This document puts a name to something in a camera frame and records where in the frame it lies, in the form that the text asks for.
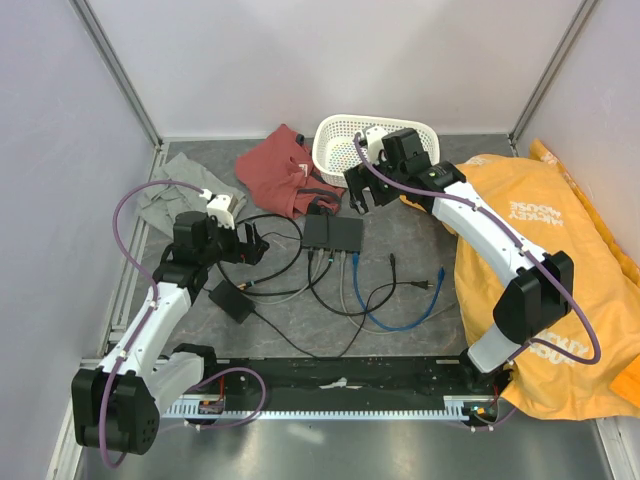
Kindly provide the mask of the black network switch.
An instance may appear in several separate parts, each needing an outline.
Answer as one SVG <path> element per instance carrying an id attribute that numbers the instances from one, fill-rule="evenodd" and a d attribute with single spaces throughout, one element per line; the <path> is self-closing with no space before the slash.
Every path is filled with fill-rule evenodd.
<path id="1" fill-rule="evenodd" d="M 363 243 L 364 221 L 327 215 L 307 215 L 302 247 L 360 253 Z"/>

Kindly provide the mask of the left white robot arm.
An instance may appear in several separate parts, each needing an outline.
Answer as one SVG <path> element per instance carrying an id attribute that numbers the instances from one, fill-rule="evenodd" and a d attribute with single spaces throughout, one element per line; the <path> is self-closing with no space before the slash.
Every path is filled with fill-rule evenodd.
<path id="1" fill-rule="evenodd" d="M 257 264 L 268 243 L 253 224 L 240 238 L 232 219 L 203 212 L 179 214 L 173 240 L 151 276 L 147 297 L 116 346 L 94 369 L 71 383 L 76 442 L 110 452 L 142 455 L 154 442 L 160 417 L 191 387 L 208 393 L 219 382 L 211 347 L 187 344 L 167 363 L 156 361 L 218 262 Z"/>

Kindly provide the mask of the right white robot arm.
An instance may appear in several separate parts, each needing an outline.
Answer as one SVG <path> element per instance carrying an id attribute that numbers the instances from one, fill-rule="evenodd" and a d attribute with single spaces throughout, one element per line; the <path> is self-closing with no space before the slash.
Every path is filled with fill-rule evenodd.
<path id="1" fill-rule="evenodd" d="M 451 227 L 503 285 L 491 327 L 457 371 L 465 391 L 483 392 L 497 369 L 572 311 L 573 261 L 563 251 L 549 254 L 507 224 L 456 165 L 432 162 L 416 130 L 371 126 L 357 131 L 353 144 L 360 163 L 344 173 L 352 208 L 367 212 L 365 189 L 378 206 L 405 195 Z"/>

